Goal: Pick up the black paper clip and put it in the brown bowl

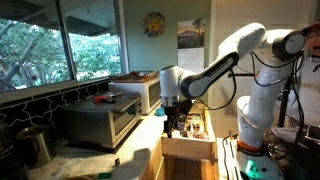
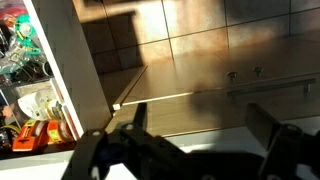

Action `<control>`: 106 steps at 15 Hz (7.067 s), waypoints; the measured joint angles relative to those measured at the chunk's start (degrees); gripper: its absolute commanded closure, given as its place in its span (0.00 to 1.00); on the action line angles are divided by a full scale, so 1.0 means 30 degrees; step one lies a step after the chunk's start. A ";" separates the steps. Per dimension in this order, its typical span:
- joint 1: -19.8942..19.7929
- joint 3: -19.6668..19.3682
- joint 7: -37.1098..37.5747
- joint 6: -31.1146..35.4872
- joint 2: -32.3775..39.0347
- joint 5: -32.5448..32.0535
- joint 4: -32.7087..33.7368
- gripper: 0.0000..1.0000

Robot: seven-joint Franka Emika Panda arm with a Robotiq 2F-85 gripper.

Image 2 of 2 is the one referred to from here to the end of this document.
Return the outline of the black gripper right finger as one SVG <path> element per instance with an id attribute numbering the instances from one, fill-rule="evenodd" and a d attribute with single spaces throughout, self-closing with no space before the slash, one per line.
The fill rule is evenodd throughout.
<path id="1" fill-rule="evenodd" d="M 320 133 L 305 133 L 300 127 L 280 123 L 256 103 L 247 105 L 245 125 L 267 151 L 258 170 L 261 180 L 301 180 L 299 164 L 320 176 Z"/>

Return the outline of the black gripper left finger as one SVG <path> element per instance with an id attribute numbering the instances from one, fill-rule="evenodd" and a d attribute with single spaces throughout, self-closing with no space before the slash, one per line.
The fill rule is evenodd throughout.
<path id="1" fill-rule="evenodd" d="M 131 122 L 111 133 L 103 129 L 85 132 L 62 175 L 62 180 L 103 180 L 113 165 L 123 164 L 138 180 L 183 180 L 187 168 L 184 153 L 144 128 L 147 104 L 137 106 Z"/>

